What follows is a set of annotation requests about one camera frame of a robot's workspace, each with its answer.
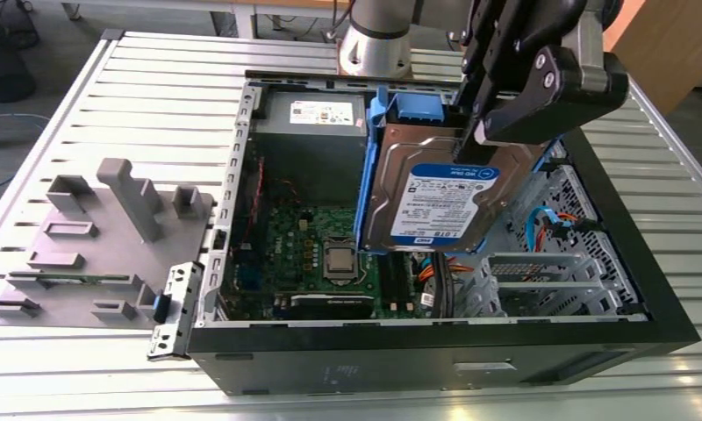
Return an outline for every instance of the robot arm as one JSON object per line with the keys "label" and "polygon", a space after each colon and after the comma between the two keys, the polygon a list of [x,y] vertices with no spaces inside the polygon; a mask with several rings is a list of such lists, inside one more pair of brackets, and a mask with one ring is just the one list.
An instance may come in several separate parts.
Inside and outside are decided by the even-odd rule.
{"label": "robot arm", "polygon": [[[483,146],[542,144],[623,104],[627,75],[602,50],[602,30],[620,7],[620,0],[356,0],[341,68],[405,77],[409,24],[464,26],[453,104],[469,122],[453,153],[456,162],[480,163]],[[499,101],[506,92],[514,99]]]}
{"label": "robot arm", "polygon": [[[379,3],[385,6],[376,15],[356,9]],[[400,54],[409,49],[399,41],[407,39],[404,17],[412,15],[395,10],[395,25],[387,26],[393,32],[383,36],[383,10],[392,13],[392,3],[356,0],[340,53],[341,63],[345,53],[356,69],[395,68],[397,77],[407,73]],[[377,93],[384,104],[371,109],[381,117],[369,120],[367,148],[375,174],[368,185],[363,182],[357,218],[364,250],[468,253],[479,248],[552,140],[626,100],[627,75],[602,51],[602,29],[618,6],[611,0],[469,4],[452,104],[441,106],[437,96]],[[371,40],[360,42],[360,35]]]}

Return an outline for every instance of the metal grille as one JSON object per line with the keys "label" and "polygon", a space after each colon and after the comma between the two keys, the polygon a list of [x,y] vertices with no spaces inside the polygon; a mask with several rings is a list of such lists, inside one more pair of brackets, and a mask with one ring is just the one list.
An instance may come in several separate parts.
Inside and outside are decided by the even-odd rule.
{"label": "metal grille", "polygon": [[[510,204],[506,221],[512,236],[510,242],[518,250],[527,251],[526,219],[536,206],[548,206],[556,212],[579,218],[598,220],[588,199],[584,197],[579,180],[570,166],[560,166],[551,173],[536,173]],[[546,235],[543,252],[580,253],[595,258],[604,269],[603,285],[616,291],[623,303],[636,303],[638,297],[612,249],[608,236],[603,232],[567,233],[566,239]]]}

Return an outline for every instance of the black cable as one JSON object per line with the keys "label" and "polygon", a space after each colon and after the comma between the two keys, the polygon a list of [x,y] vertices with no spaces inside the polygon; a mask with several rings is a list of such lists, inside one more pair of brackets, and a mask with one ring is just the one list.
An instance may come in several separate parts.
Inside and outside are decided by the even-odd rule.
{"label": "black cable", "polygon": [[433,280],[441,286],[440,318],[452,318],[455,316],[455,283],[443,253],[435,253],[431,257],[431,268],[433,269]]}
{"label": "black cable", "polygon": [[311,31],[312,28],[315,27],[315,24],[317,23],[317,20],[319,20],[319,18],[315,18],[315,20],[312,20],[312,24],[308,26],[308,28],[307,28],[307,30],[304,31],[304,33],[303,33],[301,35],[293,37],[293,40],[294,40],[294,41],[298,41],[298,38],[304,37],[304,36],[309,33],[309,31]]}
{"label": "black cable", "polygon": [[351,0],[351,3],[348,3],[348,7],[345,8],[345,11],[343,12],[343,15],[340,15],[340,19],[332,24],[332,26],[329,28],[329,32],[335,31],[335,29],[337,29],[337,27],[340,26],[343,21],[345,20],[345,17],[351,13],[351,8],[353,7],[353,2],[355,1],[356,0]]}
{"label": "black cable", "polygon": [[444,33],[444,40],[447,41],[447,47],[449,49],[449,51],[452,51],[455,53],[455,48],[452,48],[452,44],[451,44],[451,41],[449,41],[449,36],[447,33]]}
{"label": "black cable", "polygon": [[431,318],[441,318],[444,302],[444,283],[437,276],[436,265],[433,264],[436,253],[429,253],[428,257],[431,260],[431,268],[433,269],[433,303],[431,304]]}
{"label": "black cable", "polygon": [[337,16],[337,0],[332,0],[332,26],[336,24],[336,16]]}

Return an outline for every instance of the hard drive label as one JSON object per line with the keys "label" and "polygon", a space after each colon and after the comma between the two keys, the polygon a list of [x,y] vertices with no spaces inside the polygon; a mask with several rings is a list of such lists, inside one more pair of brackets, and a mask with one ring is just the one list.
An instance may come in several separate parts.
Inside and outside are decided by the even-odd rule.
{"label": "hard drive label", "polygon": [[293,125],[353,125],[353,104],[293,101],[289,123]]}
{"label": "hard drive label", "polygon": [[408,174],[391,235],[405,245],[445,245],[465,232],[499,170],[451,164],[417,164]]}

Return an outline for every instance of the aluminum workbench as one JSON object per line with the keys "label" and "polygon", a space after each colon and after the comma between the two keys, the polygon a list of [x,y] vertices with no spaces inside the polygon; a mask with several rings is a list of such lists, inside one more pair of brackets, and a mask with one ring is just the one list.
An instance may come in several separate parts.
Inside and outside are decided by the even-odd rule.
{"label": "aluminum workbench", "polygon": [[[217,196],[244,70],[333,74],[335,54],[323,44],[138,32],[102,40],[0,202],[0,290],[26,260],[57,174],[94,181],[102,157],[128,158],[158,189],[188,182]],[[457,81],[459,63],[455,53],[413,51],[413,76]],[[583,130],[702,337],[702,168],[636,87]],[[0,327],[0,415],[702,419],[702,342],[563,387],[226,397],[192,362],[146,362],[148,336]]]}

